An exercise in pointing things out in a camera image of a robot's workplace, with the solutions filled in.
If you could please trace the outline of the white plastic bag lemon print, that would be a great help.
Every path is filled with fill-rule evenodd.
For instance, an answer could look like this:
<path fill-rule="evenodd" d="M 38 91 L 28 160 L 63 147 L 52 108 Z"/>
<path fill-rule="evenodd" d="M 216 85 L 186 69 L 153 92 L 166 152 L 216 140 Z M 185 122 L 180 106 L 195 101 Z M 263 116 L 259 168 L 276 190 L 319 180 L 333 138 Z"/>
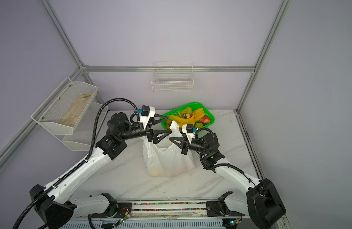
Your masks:
<path fill-rule="evenodd" d="M 146 170 L 150 176 L 173 178 L 195 168 L 192 153 L 188 151 L 186 155 L 182 154 L 168 136 L 161 141 L 160 146 L 148 142 L 146 137 L 141 139 Z"/>

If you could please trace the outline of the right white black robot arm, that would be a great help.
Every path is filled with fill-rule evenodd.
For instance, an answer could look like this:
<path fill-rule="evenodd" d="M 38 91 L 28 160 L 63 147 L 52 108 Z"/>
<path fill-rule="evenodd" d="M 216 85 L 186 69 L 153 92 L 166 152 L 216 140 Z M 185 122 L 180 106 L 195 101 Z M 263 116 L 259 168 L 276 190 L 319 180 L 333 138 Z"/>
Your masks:
<path fill-rule="evenodd" d="M 183 134 L 170 141 L 181 149 L 182 154 L 195 151 L 205 170 L 212 171 L 237 187 L 244 197 L 227 191 L 218 198 L 215 213 L 227 217 L 236 216 L 229 224 L 235 228 L 243 216 L 248 216 L 259 229 L 269 229 L 286 214 L 285 206 L 274 184 L 267 178 L 258 179 L 232 165 L 219 150 L 217 135 L 206 133 L 203 137 Z"/>

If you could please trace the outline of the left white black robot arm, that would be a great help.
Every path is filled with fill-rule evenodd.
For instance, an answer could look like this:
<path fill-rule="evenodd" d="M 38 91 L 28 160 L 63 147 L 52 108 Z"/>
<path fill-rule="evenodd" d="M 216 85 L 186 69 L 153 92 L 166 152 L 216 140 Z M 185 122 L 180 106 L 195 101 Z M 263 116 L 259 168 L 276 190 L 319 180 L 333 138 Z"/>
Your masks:
<path fill-rule="evenodd" d="M 32 203 L 28 208 L 35 209 L 45 227 L 58 229 L 72 218 L 92 214 L 112 216 L 116 213 L 117 201 L 109 193 L 73 201 L 70 197 L 96 171 L 113 161 L 127 147 L 128 139 L 145 137 L 147 142 L 156 144 L 171 133 L 169 130 L 152 129 L 152 126 L 166 121 L 166 116 L 144 108 L 137 114 L 140 115 L 137 124 L 131 123 L 125 113 L 113 114 L 107 123 L 105 136 L 94 144 L 84 159 L 53 182 L 46 186 L 36 185 L 30 190 Z"/>

